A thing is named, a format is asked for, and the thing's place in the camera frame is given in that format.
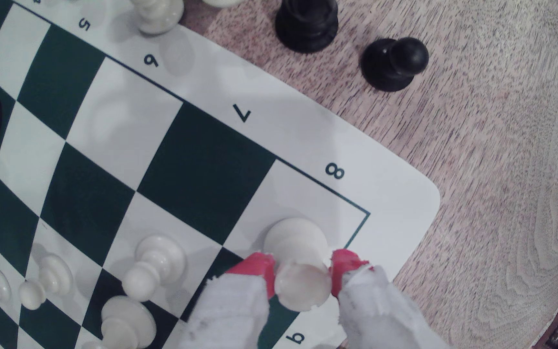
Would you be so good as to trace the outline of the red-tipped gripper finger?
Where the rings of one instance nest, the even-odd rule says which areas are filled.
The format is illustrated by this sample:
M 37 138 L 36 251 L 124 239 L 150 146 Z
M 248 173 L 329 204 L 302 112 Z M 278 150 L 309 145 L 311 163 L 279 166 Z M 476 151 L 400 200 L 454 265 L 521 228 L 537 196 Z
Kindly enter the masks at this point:
M 178 348 L 257 348 L 275 290 L 275 258 L 256 251 L 204 289 Z
M 450 348 L 381 265 L 338 249 L 330 258 L 331 294 L 348 348 Z

